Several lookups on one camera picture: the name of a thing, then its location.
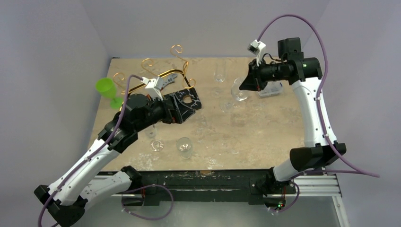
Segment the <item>clear round wine glass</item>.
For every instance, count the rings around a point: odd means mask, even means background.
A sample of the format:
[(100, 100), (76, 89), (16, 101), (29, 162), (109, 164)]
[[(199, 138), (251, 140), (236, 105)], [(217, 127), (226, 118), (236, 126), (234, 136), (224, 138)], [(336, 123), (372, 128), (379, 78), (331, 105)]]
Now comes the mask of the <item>clear round wine glass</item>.
[(230, 89), (230, 97), (225, 97), (220, 101), (219, 106), (222, 112), (237, 111), (245, 106), (245, 100), (249, 97), (249, 92), (239, 89), (244, 80), (245, 77), (239, 77), (234, 80)]

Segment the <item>green plastic wine glass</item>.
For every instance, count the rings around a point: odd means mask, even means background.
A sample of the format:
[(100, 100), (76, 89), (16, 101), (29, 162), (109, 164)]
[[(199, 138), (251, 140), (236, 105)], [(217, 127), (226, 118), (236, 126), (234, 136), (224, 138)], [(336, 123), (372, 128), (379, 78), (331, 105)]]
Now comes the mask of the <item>green plastic wine glass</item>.
[(117, 87), (110, 78), (102, 78), (96, 82), (96, 90), (100, 95), (109, 100), (109, 106), (112, 109), (120, 109), (123, 99), (117, 96)]

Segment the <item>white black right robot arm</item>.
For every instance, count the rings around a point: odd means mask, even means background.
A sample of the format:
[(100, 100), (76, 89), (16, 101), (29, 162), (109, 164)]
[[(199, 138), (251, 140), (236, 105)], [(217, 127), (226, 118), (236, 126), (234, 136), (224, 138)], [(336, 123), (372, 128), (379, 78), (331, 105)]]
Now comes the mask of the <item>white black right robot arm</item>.
[(266, 45), (254, 40), (248, 50), (256, 58), (248, 64), (248, 74), (240, 90), (263, 91), (268, 83), (287, 81), (295, 93), (304, 124), (304, 146), (290, 150), (289, 158), (273, 167), (273, 175), (265, 180), (270, 192), (278, 192), (284, 182), (308, 169), (325, 167), (346, 152), (346, 145), (339, 143), (328, 119), (323, 93), (320, 62), (315, 57), (306, 58), (299, 38), (278, 41), (279, 63), (266, 63)]

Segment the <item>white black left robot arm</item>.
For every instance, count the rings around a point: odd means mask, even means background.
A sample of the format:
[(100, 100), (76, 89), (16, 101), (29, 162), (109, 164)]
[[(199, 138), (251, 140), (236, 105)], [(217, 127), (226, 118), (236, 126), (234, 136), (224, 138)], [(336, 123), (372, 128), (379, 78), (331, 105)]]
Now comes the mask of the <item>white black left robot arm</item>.
[(136, 193), (141, 187), (140, 173), (124, 167), (98, 184), (91, 180), (109, 162), (138, 139), (138, 133), (157, 122), (181, 124), (201, 109), (193, 89), (164, 95), (161, 99), (143, 94), (126, 97), (114, 118), (105, 125), (88, 151), (57, 181), (38, 186), (34, 193), (57, 225), (74, 225), (96, 202), (115, 193)]

